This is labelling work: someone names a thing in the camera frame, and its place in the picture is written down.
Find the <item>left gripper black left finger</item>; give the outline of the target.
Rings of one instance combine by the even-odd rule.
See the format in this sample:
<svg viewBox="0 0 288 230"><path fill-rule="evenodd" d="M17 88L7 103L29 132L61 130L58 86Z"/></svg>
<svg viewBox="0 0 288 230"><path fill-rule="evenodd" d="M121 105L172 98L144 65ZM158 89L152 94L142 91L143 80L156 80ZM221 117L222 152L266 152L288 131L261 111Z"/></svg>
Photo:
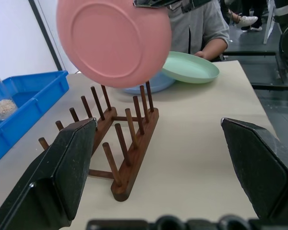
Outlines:
<svg viewBox="0 0 288 230"><path fill-rule="evenodd" d="M96 119L69 124L25 170L0 207L0 230L60 230L75 219Z"/></svg>

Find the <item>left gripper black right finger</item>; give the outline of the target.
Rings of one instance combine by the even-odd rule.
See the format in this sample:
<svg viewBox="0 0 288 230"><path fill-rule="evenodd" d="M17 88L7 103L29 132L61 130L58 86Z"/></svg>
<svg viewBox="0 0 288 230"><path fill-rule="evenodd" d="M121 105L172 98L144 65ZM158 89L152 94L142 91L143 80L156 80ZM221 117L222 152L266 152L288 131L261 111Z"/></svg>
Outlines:
<svg viewBox="0 0 288 230"><path fill-rule="evenodd" d="M288 149L267 129L222 118L235 174L259 218L288 219Z"/></svg>

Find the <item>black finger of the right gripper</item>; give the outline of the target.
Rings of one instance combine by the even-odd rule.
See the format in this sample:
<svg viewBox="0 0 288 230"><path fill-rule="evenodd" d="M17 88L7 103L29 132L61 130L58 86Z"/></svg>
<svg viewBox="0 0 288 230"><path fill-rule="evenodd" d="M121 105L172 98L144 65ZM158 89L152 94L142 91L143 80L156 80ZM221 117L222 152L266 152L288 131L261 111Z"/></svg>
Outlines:
<svg viewBox="0 0 288 230"><path fill-rule="evenodd" d="M133 5L139 8L180 7L180 0L133 0Z"/></svg>

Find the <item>pink round plate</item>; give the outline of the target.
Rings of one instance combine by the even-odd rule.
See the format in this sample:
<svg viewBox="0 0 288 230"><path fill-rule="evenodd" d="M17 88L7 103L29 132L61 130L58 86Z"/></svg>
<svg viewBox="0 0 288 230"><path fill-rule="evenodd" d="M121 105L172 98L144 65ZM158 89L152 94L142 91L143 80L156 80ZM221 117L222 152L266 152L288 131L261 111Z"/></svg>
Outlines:
<svg viewBox="0 0 288 230"><path fill-rule="evenodd" d="M171 49L167 9L136 7L134 1L58 0L63 50L81 73L99 84L144 84L166 62Z"/></svg>

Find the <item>wooden dish rack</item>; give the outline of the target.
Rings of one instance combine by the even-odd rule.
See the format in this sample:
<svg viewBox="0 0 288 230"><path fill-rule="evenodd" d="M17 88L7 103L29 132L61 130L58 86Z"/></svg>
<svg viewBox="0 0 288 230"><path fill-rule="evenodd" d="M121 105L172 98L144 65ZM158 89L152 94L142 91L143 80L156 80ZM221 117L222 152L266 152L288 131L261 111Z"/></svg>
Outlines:
<svg viewBox="0 0 288 230"><path fill-rule="evenodd" d="M100 117L88 117L95 118L97 122L88 177L110 179L113 197L123 202L131 194L159 112L153 105L149 83L140 86L141 94L133 97L135 116L128 108L125 109L125 116L119 116L111 105L103 110L95 88L92 87L91 91ZM73 108L70 113L73 123L82 121ZM65 128L60 121L56 124L59 132ZM44 138L40 138L39 142L44 150L51 145Z"/></svg>

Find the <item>person in grey shirt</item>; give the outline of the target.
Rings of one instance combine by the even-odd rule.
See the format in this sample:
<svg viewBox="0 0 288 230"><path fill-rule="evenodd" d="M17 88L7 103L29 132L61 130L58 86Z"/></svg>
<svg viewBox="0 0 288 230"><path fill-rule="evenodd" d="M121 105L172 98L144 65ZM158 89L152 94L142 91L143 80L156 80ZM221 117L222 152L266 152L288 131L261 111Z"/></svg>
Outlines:
<svg viewBox="0 0 288 230"><path fill-rule="evenodd" d="M209 61L218 58L228 47L229 27L217 0L190 11L168 7L172 39L171 51L194 55L203 51Z"/></svg>

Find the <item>green round plate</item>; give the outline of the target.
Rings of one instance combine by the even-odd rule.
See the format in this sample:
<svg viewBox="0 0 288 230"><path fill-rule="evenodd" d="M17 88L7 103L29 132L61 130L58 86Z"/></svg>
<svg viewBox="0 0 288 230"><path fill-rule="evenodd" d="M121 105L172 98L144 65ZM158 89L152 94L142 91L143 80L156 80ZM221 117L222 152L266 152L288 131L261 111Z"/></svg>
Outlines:
<svg viewBox="0 0 288 230"><path fill-rule="evenodd" d="M214 81L220 70L212 62L181 52L169 52L162 71L170 78L186 83L202 84Z"/></svg>

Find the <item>blue plastic bin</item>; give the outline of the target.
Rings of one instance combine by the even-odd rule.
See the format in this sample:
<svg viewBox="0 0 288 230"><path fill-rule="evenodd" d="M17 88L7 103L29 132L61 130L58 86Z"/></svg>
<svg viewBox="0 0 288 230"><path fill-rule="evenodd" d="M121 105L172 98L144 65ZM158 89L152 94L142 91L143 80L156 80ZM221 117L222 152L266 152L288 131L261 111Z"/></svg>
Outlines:
<svg viewBox="0 0 288 230"><path fill-rule="evenodd" d="M3 80L18 109L0 121L0 159L69 90L67 75L63 70Z"/></svg>

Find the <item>beige grains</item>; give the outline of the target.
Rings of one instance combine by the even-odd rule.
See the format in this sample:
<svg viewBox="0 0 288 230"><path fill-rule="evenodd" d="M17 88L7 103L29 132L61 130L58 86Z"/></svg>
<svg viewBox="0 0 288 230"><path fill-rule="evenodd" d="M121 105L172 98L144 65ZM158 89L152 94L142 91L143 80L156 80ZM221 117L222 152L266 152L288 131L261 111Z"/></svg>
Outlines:
<svg viewBox="0 0 288 230"><path fill-rule="evenodd" d="M16 103L10 99L0 101L0 120L5 120L18 109Z"/></svg>

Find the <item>blue round plate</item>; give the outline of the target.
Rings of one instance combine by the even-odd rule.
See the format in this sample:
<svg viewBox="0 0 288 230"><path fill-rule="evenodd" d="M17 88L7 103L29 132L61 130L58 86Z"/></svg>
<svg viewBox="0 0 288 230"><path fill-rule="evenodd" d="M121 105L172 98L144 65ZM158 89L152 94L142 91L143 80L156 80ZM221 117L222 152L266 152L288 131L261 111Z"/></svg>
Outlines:
<svg viewBox="0 0 288 230"><path fill-rule="evenodd" d="M160 71L149 80L151 93L163 91L173 85L175 81L175 79L170 78L164 72ZM122 91L128 94L141 94L139 85L136 87L123 89Z"/></svg>

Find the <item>white sneaker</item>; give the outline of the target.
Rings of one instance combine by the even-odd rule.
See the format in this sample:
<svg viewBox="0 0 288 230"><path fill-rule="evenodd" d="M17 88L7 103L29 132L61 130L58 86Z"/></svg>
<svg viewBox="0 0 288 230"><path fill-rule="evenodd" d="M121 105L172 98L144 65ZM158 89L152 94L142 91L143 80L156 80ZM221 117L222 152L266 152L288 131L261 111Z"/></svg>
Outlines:
<svg viewBox="0 0 288 230"><path fill-rule="evenodd" d="M234 17L234 22L237 27L247 27L251 26L258 20L257 16L237 16Z"/></svg>

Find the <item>white panel board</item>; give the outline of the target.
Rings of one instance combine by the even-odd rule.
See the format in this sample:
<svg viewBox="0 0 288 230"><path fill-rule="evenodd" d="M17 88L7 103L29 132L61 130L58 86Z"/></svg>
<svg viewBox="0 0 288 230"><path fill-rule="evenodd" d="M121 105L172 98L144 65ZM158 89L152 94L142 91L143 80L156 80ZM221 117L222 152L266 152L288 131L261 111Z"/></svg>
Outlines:
<svg viewBox="0 0 288 230"><path fill-rule="evenodd" d="M264 34L264 41L263 41L264 45L267 44L267 41L273 31L273 27L275 24L275 20L274 20L275 0L268 0L267 6L268 6L268 18L267 18L267 24L266 24L265 34Z"/></svg>

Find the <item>black metal frame bar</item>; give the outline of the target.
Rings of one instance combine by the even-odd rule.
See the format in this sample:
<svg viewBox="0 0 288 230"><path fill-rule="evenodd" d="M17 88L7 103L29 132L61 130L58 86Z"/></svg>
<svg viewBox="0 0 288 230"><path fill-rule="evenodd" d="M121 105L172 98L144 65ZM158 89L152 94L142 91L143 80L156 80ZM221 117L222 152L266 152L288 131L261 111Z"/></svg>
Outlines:
<svg viewBox="0 0 288 230"><path fill-rule="evenodd" d="M277 56L274 51L226 51L224 56Z"/></svg>

